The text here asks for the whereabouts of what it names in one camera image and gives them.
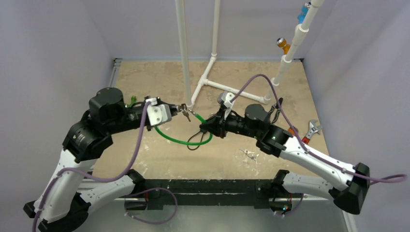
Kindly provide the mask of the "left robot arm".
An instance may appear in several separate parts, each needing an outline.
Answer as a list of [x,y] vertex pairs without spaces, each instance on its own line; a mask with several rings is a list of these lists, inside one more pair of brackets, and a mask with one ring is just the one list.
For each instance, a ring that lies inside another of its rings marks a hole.
[[123,93],[106,87],[89,100],[89,109],[69,129],[56,169],[42,195],[24,205],[33,219],[34,232],[72,232],[88,216],[114,199],[131,196],[148,201],[150,188],[132,163],[117,176],[97,177],[96,188],[80,192],[84,178],[103,152],[113,144],[112,135],[133,129],[151,130],[186,111],[186,105],[175,105],[159,97],[145,97],[143,102],[126,106]]

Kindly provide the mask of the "green cable lock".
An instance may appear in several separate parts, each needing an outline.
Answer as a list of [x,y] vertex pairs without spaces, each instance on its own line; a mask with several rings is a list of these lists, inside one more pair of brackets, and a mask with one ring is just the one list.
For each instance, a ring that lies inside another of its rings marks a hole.
[[[155,131],[156,131],[161,137],[165,138],[166,140],[170,141],[171,143],[176,143],[176,144],[179,144],[179,145],[186,145],[187,148],[188,148],[189,150],[192,150],[192,151],[198,149],[198,148],[199,148],[200,146],[202,146],[202,145],[208,144],[208,143],[211,142],[211,140],[213,139],[213,135],[212,135],[212,134],[209,134],[208,138],[207,138],[206,140],[204,140],[204,136],[207,134],[207,132],[206,132],[205,130],[203,130],[203,129],[199,129],[199,131],[198,131],[196,134],[192,135],[192,136],[191,136],[189,139],[187,139],[186,141],[179,140],[179,139],[173,138],[173,137],[171,137],[171,136],[165,134],[164,132],[162,132],[162,131],[160,130],[159,127],[155,127]],[[192,139],[193,139],[195,136],[199,135],[199,134],[201,134],[201,140],[200,140],[199,142],[193,142]]]

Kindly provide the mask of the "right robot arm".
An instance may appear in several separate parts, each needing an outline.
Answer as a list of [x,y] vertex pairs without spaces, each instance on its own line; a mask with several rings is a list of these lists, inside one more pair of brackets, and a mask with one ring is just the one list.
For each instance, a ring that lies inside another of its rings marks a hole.
[[288,192],[306,193],[333,200],[347,213],[361,213],[370,187],[367,165],[345,163],[306,145],[287,130],[266,121],[268,112],[260,104],[248,105],[244,116],[237,113],[226,116],[226,111],[227,108],[221,106],[200,129],[219,138],[229,132],[255,138],[256,146],[265,154],[289,160],[317,175],[306,183],[287,173],[271,184],[276,196],[282,197]]

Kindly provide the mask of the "lock key set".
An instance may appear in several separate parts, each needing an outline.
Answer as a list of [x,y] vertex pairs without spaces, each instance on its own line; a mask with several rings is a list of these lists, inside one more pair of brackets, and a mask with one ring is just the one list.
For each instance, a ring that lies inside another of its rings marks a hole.
[[180,111],[181,111],[181,113],[183,114],[183,116],[188,120],[188,122],[191,122],[191,119],[190,119],[190,116],[189,116],[189,113],[188,113],[188,107],[187,107],[187,105],[186,105],[185,103],[182,103],[182,104],[179,106],[179,108],[180,108]]

